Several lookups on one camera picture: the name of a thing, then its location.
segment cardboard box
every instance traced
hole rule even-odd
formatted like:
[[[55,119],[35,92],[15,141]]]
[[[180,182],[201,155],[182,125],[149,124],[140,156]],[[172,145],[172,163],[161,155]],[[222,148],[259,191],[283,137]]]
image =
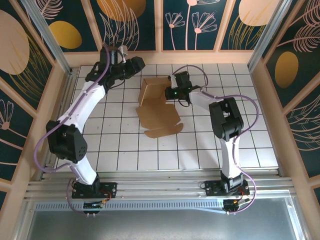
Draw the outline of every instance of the cardboard box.
[[[174,104],[166,104],[165,89],[171,87],[167,77],[145,78],[142,82],[136,112],[144,134],[156,139],[180,133],[184,127]]]

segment white grid floor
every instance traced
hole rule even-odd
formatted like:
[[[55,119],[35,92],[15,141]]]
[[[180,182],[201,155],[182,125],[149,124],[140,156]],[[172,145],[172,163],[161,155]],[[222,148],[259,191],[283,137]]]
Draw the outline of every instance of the white grid floor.
[[[258,103],[248,68],[245,64],[194,64],[202,68],[209,78],[207,91],[216,96],[242,94]],[[141,82],[148,77],[170,75],[184,64],[149,64],[142,72],[108,92],[89,116],[83,130],[88,144],[87,158],[97,172],[132,170],[219,169],[222,152],[214,136],[209,112],[201,107],[182,107],[175,104],[181,122],[181,133],[148,138],[140,125],[136,108]],[[81,66],[73,99],[79,95],[86,75],[93,66]],[[203,86],[204,75],[188,67],[193,85]],[[252,103],[236,99],[244,121],[244,129],[255,119]],[[277,167],[267,127],[262,115],[252,131],[245,133],[239,143],[242,168]],[[64,163],[56,161],[57,166]],[[61,172],[70,171],[63,168]]]

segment flattened cardboard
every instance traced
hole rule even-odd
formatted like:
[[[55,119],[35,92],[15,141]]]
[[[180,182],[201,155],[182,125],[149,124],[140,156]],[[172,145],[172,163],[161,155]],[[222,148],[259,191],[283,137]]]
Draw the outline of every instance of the flattened cardboard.
[[[177,134],[183,129],[175,105],[166,104],[165,89],[170,86],[167,77],[146,78],[142,82],[136,112],[141,126],[149,129],[144,132],[149,138]]]

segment flower illustration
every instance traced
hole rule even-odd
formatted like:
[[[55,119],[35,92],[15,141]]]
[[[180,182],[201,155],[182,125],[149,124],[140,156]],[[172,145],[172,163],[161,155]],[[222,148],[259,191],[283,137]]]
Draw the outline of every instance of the flower illustration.
[[[188,50],[188,26],[189,26],[190,8],[196,5],[215,4],[218,2],[220,2],[220,0],[186,0],[186,3],[189,5],[189,7],[186,15],[185,50]]]
[[[12,113],[14,112],[14,104],[0,99],[0,128],[2,130],[9,129]]]
[[[176,50],[172,29],[182,27],[186,24],[186,22],[183,21],[183,17],[181,15],[181,12],[173,13],[172,15],[170,12],[168,12],[165,14],[165,19],[166,19],[166,22],[168,23],[169,28],[170,28],[173,50]]]
[[[213,13],[202,13],[201,17],[199,18],[199,12],[192,14],[192,23],[195,32],[195,41],[194,41],[194,49],[197,50],[197,37],[198,34],[208,33],[217,30],[217,24],[214,24],[215,19],[215,12]]]

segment yellow oval shape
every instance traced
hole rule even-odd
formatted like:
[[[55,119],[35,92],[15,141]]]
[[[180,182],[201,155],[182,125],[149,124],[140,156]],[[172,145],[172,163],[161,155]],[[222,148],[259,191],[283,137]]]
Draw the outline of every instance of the yellow oval shape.
[[[130,16],[127,16],[130,14],[130,9],[132,9],[136,18],[140,17],[146,9],[146,0],[115,0],[115,4],[111,3],[110,0],[97,0],[96,2],[108,18],[119,22],[126,22],[131,19]],[[129,13],[125,13],[124,4]]]
[[[241,0],[239,18],[249,26],[266,25],[274,13],[279,0]]]
[[[0,69],[7,74],[22,73],[29,62],[28,35],[10,14],[0,10]]]
[[[82,38],[80,32],[66,21],[55,21],[49,25],[57,43],[66,49],[80,47]]]
[[[295,80],[299,68],[297,56],[286,51],[280,55],[275,65],[275,82],[280,88],[289,87]]]

